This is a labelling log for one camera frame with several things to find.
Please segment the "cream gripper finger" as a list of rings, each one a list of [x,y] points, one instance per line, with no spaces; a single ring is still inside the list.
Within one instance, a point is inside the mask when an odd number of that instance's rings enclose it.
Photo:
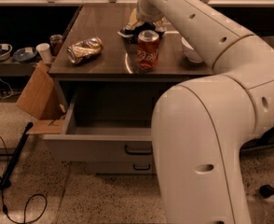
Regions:
[[[126,29],[133,31],[135,30],[137,27],[140,27],[144,24],[143,21],[139,21],[137,19],[137,13],[136,13],[136,9],[134,9],[131,14],[130,14],[130,18],[129,18],[129,22],[126,25]]]

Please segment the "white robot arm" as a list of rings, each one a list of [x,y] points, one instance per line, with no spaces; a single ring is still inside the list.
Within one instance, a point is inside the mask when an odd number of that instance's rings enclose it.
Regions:
[[[199,0],[138,0],[166,18],[212,69],[158,99],[152,146],[170,224],[251,224],[240,148],[274,127],[274,49]]]

